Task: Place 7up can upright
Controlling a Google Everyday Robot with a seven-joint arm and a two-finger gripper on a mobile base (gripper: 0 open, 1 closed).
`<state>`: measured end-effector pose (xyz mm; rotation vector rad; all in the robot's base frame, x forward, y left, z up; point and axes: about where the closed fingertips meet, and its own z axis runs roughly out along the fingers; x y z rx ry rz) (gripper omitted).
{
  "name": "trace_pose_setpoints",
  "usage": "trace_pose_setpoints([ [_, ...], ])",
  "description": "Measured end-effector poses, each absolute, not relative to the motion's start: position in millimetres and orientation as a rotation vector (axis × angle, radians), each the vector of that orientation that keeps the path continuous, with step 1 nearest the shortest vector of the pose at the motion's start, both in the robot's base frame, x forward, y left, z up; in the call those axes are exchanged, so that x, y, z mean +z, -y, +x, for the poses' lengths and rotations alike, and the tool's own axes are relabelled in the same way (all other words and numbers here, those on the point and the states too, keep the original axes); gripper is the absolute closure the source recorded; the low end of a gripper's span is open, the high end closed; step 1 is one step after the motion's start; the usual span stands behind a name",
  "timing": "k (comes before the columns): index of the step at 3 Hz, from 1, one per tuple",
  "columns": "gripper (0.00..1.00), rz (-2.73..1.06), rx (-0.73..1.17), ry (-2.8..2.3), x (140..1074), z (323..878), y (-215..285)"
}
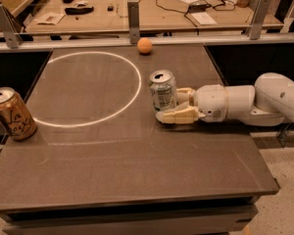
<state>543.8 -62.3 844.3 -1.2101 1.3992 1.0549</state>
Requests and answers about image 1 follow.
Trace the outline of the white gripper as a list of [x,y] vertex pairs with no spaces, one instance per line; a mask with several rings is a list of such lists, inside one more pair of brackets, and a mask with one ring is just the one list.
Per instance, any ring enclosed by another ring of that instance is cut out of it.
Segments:
[[156,119],[166,124],[188,124],[197,120],[222,122],[227,113],[226,89],[217,85],[205,85],[196,91],[190,87],[177,89],[177,102],[174,109],[156,113]]

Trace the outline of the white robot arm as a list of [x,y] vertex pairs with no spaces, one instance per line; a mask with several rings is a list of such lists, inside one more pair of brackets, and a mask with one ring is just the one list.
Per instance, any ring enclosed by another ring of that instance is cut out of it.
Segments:
[[260,75],[254,85],[205,85],[177,90],[179,105],[156,113],[161,123],[236,119],[247,125],[294,123],[294,81],[275,72]]

